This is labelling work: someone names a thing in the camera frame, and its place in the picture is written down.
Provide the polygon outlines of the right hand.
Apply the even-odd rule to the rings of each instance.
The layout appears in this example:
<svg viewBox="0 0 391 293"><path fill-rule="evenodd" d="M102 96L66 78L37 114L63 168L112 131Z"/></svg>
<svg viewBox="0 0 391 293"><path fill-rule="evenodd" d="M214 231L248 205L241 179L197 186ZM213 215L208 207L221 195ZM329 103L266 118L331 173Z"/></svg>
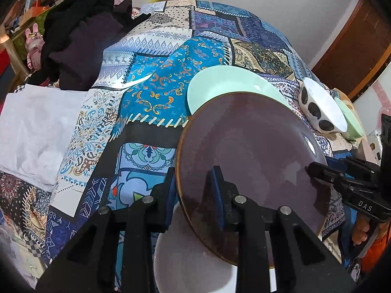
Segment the right hand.
<svg viewBox="0 0 391 293"><path fill-rule="evenodd" d="M352 241L355 245L360 245L365 242L370 230L370 218L362 213L357 214L357 219L352 231Z"/></svg>

